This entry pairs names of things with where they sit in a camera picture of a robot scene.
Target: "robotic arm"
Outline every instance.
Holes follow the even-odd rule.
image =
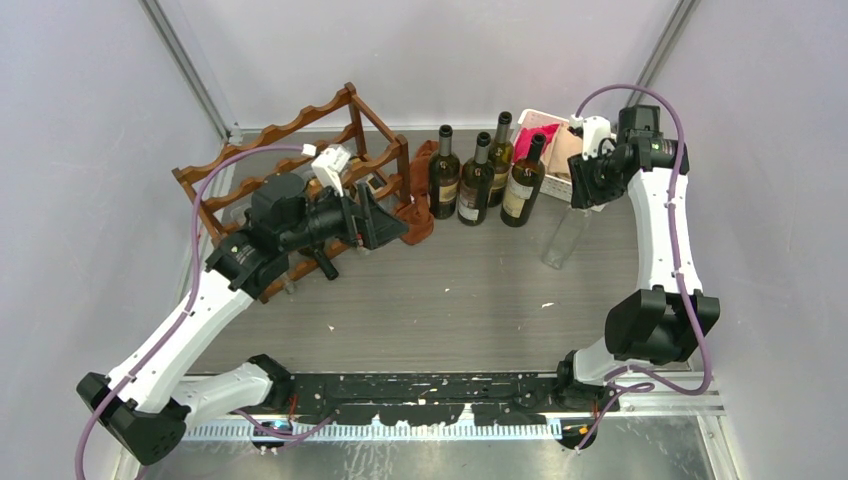
[[[324,165],[319,162],[318,170]],[[338,179],[340,170],[331,165],[322,173]],[[406,225],[383,210],[365,185],[357,185],[354,201],[340,184],[328,183],[331,186],[311,199],[306,182],[288,173],[269,177],[254,192],[244,227],[223,239],[206,260],[189,316],[106,407],[100,423],[143,465],[164,458],[187,430],[208,420],[245,406],[280,409],[288,401],[291,375],[267,355],[188,386],[179,386],[179,381],[218,333],[286,273],[289,253],[311,248],[332,280],[338,272],[324,255],[327,239],[350,246],[361,242],[373,250],[406,233]],[[79,382],[77,392],[89,408],[97,408],[138,359],[159,343],[187,302],[188,297],[108,375],[89,373]]]
[[[585,209],[620,198],[626,192],[636,214],[639,246],[637,290],[610,310],[604,337],[589,348],[570,354],[570,381],[603,386],[604,376],[626,364],[665,365],[685,361],[698,346],[681,296],[695,306],[706,334],[718,320],[717,298],[704,296],[689,248],[686,186],[689,171],[685,145],[663,138],[659,107],[634,106],[619,113],[617,142],[602,117],[572,116],[569,130],[583,138],[583,152],[568,159],[573,208]],[[669,237],[668,190],[675,154],[683,148],[676,180],[675,220],[679,232],[681,272],[686,292],[675,280]]]

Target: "white wall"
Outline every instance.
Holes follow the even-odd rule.
[[[722,301],[708,340],[751,479],[845,478],[846,24],[844,2],[701,2],[655,85],[686,128],[693,251]]]
[[[162,3],[222,110],[255,128],[348,80],[392,126],[491,125],[528,107],[567,116],[595,88],[636,80],[677,2]],[[593,108],[615,113],[626,98]]]
[[[77,381],[176,298],[189,203],[170,169],[219,143],[137,2],[7,1],[0,45],[0,465],[71,478]],[[89,478],[105,478],[117,442],[95,433]]]

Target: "wooden wine rack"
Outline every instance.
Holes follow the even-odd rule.
[[[221,164],[224,160],[236,155],[240,152],[271,145],[278,142],[292,133],[306,127],[307,125],[326,117],[327,115],[347,106],[350,112],[350,123],[347,124],[335,138],[329,141],[315,142],[318,152],[327,148],[330,144],[341,144],[349,140],[354,140],[356,143],[356,155],[360,161],[355,162],[350,170],[345,174],[342,182],[345,187],[350,186],[357,180],[365,177],[370,173],[374,173],[386,182],[386,185],[380,188],[375,196],[377,199],[383,199],[389,195],[397,195],[400,204],[398,209],[410,203],[410,175],[409,175],[409,145],[403,135],[395,134],[381,119],[374,113],[373,110],[364,102],[356,93],[356,87],[348,82],[344,88],[336,92],[336,95],[327,104],[320,107],[309,105],[303,108],[297,118],[287,123],[286,125],[269,125],[265,127],[259,136],[249,144],[236,146],[226,145],[221,149],[221,153],[213,162],[202,166],[188,166],[185,168],[175,168],[172,170],[174,177],[182,185],[190,202],[194,202],[197,197],[197,191],[194,189],[194,184],[206,178],[212,170]],[[377,130],[388,140],[389,145],[375,159],[369,153],[365,144],[365,134],[362,130],[362,116],[365,116]],[[238,230],[241,225],[234,221],[226,225],[222,224],[215,212],[218,212],[228,205],[238,201],[241,198],[249,195],[257,190],[268,175],[277,173],[290,172],[301,165],[305,165],[312,160],[308,156],[300,156],[296,158],[282,158],[277,164],[263,177],[248,177],[244,179],[238,187],[234,188],[227,195],[220,197],[210,197],[200,202],[200,219],[203,222],[209,235],[212,237],[212,243],[217,245],[222,238],[230,233]],[[397,160],[398,173],[387,175],[381,167],[385,166],[392,160]],[[334,241],[327,249],[326,254],[329,258],[338,256],[343,251],[347,250],[347,245],[339,241]],[[288,276],[291,281],[296,282],[303,278],[308,273],[318,268],[314,260],[306,260],[295,265],[289,270]],[[285,282],[282,279],[277,279],[263,293],[260,300],[267,302],[269,298],[277,294],[285,288]]]

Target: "pink cloth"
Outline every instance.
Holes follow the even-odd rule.
[[[527,156],[527,152],[530,151],[530,139],[532,139],[533,135],[537,133],[544,134],[545,137],[547,137],[548,140],[545,142],[545,148],[548,148],[548,145],[550,145],[551,141],[554,139],[554,135],[556,135],[556,131],[559,130],[559,125],[560,124],[558,123],[552,123],[542,127],[522,128],[521,131],[518,132],[518,138],[515,139],[515,156],[512,158],[513,163],[516,160]]]

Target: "dark green wine bottle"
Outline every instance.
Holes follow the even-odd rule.
[[[456,191],[459,187],[459,157],[451,151],[453,129],[439,128],[439,149],[430,156],[429,193],[430,213],[438,219],[449,218],[456,210]]]
[[[459,181],[459,205],[457,217],[466,225],[480,225],[486,219],[489,191],[495,177],[495,169],[489,165],[489,143],[492,136],[486,132],[477,134],[477,150],[474,157],[462,166]]]
[[[506,190],[506,179],[509,167],[512,166],[512,154],[515,150],[509,141],[509,126],[512,114],[501,112],[498,116],[498,129],[495,131],[495,141],[489,147],[489,163],[495,168],[495,179],[492,182],[492,192],[489,194],[489,208],[497,207],[503,201]]]
[[[545,165],[539,161],[546,138],[533,135],[527,156],[515,162],[506,184],[501,220],[510,227],[520,227],[530,219],[533,204],[545,180]]]

